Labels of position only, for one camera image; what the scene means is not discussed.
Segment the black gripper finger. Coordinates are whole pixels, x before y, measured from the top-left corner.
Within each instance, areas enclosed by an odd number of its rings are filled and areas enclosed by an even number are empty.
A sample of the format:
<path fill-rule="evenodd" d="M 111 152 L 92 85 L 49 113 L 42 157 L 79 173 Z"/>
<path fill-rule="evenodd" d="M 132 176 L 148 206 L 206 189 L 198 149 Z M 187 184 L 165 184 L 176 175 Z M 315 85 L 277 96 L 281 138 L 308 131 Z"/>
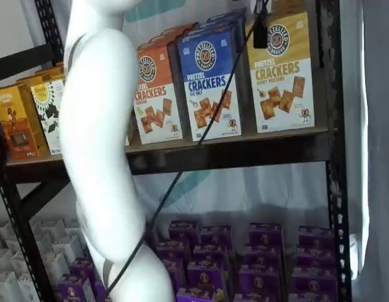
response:
<path fill-rule="evenodd" d="M 266 14 L 260 13 L 255 18 L 253 27 L 253 47 L 268 47 L 268 27 L 266 23 Z"/>

